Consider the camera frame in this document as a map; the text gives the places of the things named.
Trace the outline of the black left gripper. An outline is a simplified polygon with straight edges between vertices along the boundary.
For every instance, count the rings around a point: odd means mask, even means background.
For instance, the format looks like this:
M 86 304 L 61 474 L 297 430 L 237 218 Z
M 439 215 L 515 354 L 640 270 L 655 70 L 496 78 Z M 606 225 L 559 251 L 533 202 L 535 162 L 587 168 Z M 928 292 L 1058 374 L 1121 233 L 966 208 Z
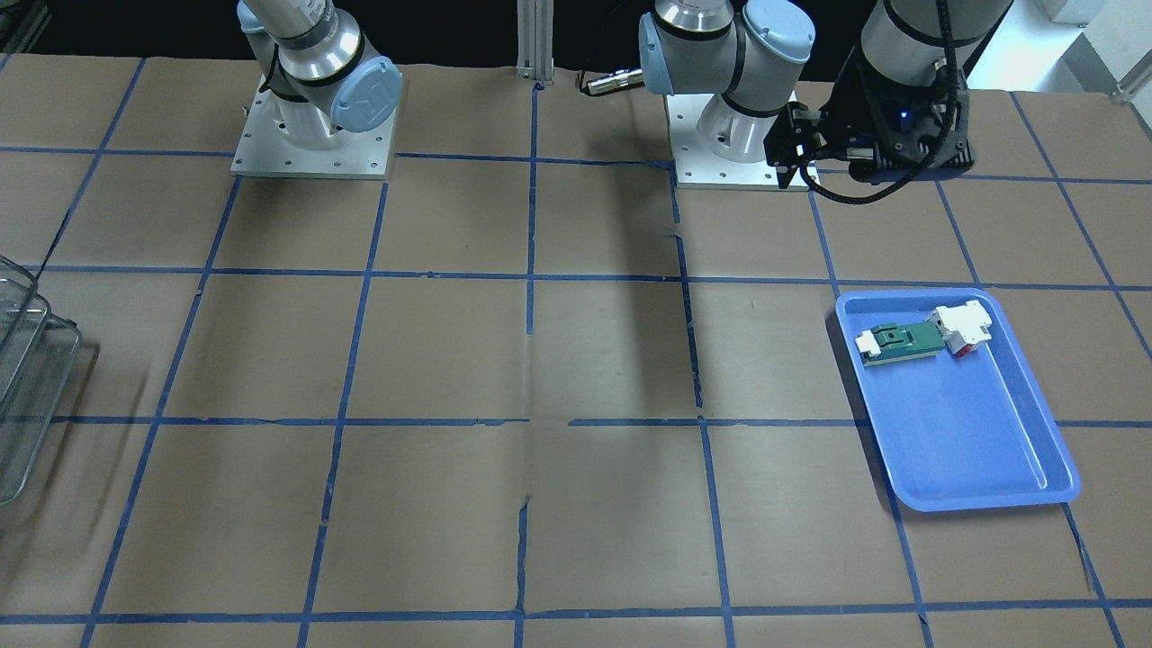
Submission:
M 838 159 L 852 180 L 880 184 L 914 173 L 925 181 L 971 171 L 977 161 L 968 140 L 968 88 L 962 71 L 948 76 L 938 55 L 926 85 L 885 77 L 854 48 L 823 107 L 789 101 L 764 140 L 766 160 L 788 184 L 802 160 Z

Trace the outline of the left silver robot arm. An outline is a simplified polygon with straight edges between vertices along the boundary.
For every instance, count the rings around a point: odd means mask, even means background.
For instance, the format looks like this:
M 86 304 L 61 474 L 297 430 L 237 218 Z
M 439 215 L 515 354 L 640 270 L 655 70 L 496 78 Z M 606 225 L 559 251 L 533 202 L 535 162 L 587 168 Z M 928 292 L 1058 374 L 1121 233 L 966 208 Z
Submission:
M 797 3 L 658 1 L 639 21 L 654 95 L 707 95 L 702 136 L 717 155 L 766 163 L 778 188 L 863 205 L 914 181 L 973 167 L 964 66 L 1008 1 L 877 1 L 826 103 L 793 91 L 817 28 Z

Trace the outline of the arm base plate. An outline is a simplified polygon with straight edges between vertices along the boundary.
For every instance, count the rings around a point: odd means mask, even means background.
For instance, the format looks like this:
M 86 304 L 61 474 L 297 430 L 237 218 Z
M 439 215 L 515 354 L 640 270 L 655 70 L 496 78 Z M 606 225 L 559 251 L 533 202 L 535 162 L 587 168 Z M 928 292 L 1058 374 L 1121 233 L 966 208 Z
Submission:
M 782 184 L 766 161 L 764 140 L 773 116 L 741 114 L 721 95 L 666 95 L 665 107 L 680 188 L 809 190 L 799 175 Z
M 263 179 L 350 179 L 385 181 L 400 116 L 354 134 L 329 123 L 311 103 L 294 103 L 258 90 L 247 110 L 230 172 Z

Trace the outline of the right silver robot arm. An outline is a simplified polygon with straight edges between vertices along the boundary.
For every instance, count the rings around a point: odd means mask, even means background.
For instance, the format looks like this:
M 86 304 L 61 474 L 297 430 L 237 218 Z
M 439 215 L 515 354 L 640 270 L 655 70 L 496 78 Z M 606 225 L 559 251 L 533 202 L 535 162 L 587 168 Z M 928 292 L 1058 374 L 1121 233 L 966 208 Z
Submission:
M 260 131 L 309 151 L 386 145 L 403 74 L 329 1 L 238 1 L 238 27 L 260 68 L 242 140 Z

